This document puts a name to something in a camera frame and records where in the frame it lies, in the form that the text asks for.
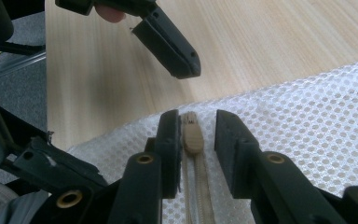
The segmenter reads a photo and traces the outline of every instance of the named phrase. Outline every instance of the wood grain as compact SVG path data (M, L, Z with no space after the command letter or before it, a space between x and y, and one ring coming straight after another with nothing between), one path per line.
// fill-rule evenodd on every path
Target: wood grain
M181 104L358 62L358 0L158 1L197 50L201 77L177 80L127 16L111 24L46 1L48 128L62 149Z

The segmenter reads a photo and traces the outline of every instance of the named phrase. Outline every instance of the wooden table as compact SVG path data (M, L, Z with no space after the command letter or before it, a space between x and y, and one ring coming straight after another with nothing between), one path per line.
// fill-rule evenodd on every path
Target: wooden table
M160 0L197 50L201 77L177 80L127 16L111 24L46 1L48 129L59 148L181 104L358 62L358 0Z

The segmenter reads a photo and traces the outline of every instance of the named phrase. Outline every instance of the finger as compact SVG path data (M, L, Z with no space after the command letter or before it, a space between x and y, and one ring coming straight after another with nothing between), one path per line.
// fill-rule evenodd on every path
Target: finger
M110 22L120 22L125 18L124 12L100 4L95 4L95 11L106 21Z

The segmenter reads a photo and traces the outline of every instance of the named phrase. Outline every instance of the gray carpet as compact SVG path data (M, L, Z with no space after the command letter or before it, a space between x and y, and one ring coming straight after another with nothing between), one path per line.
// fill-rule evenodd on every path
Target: gray carpet
M8 42L31 46L46 44L44 12L14 20L13 25L14 35ZM10 63L20 57L23 56L2 53L0 63ZM0 77L0 106L46 131L46 61Z

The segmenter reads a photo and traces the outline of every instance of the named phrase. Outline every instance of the white mesh fabric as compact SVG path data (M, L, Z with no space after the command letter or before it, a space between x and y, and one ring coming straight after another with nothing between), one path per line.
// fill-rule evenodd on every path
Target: white mesh fabric
M315 186L341 196L347 186L358 185L358 63L178 109L197 112L216 223L254 223L249 201L231 198L213 151L217 109L239 115L261 150L287 155ZM121 178L129 156L143 151L147 137L155 136L159 116L136 120L69 152L113 182ZM186 223L183 193L164 200L163 209L163 223Z

